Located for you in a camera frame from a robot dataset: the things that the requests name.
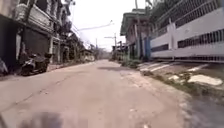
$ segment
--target parked motorcycle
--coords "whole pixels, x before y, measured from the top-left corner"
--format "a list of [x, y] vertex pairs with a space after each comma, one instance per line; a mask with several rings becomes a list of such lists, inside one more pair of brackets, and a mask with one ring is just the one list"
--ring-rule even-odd
[[46, 72], [51, 56], [51, 54], [45, 54], [44, 57], [36, 54], [31, 55], [22, 66], [21, 75], [30, 76]]

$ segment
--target roof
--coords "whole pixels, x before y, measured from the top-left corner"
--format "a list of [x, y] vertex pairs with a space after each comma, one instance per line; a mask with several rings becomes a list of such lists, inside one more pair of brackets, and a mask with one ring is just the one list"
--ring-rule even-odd
[[140, 9], [140, 11], [136, 11], [136, 9], [133, 9], [132, 12], [127, 12], [123, 14], [123, 20], [120, 30], [120, 35], [124, 36], [126, 35], [126, 32], [128, 31], [128, 28], [131, 24], [137, 22], [137, 16], [139, 15], [139, 18], [141, 21], [147, 21], [148, 16], [146, 15], [145, 11], [142, 11], [145, 9]]

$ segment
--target balcony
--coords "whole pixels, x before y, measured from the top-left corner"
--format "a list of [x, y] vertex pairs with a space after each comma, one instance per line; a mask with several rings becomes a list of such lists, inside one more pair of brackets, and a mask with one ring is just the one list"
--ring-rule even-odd
[[[27, 5], [25, 4], [17, 5], [15, 19], [17, 21], [24, 20], [26, 10], [27, 10]], [[33, 8], [31, 9], [28, 21], [30, 24], [37, 25], [38, 27], [41, 27], [42, 29], [48, 32], [53, 31], [51, 17], [45, 12], [43, 12], [42, 10], [40, 10], [36, 5], [34, 5]]]

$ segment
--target street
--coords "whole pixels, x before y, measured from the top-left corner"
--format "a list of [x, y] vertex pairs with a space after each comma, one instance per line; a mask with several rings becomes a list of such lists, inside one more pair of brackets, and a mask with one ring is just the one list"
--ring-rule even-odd
[[224, 127], [224, 107], [107, 60], [1, 81], [0, 112], [8, 128], [44, 112], [54, 128]]

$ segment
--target power line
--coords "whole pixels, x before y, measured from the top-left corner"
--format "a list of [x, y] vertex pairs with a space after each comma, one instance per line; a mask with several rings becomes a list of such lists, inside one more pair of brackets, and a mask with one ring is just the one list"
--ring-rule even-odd
[[74, 24], [72, 24], [72, 26], [74, 27], [73, 30], [80, 36], [80, 38], [81, 38], [81, 39], [84, 38], [84, 39], [83, 39], [83, 40], [84, 40], [83, 43], [85, 43], [85, 44], [87, 44], [87, 45], [90, 45], [91, 43], [90, 43], [89, 39], [86, 38], [82, 32], [78, 32], [78, 31], [77, 31], [78, 28], [77, 28]]
[[114, 24], [102, 25], [102, 26], [91, 27], [91, 28], [82, 28], [82, 29], [78, 29], [78, 31], [85, 31], [85, 30], [91, 30], [91, 29], [100, 29], [100, 28], [111, 26], [111, 25], [114, 25]]

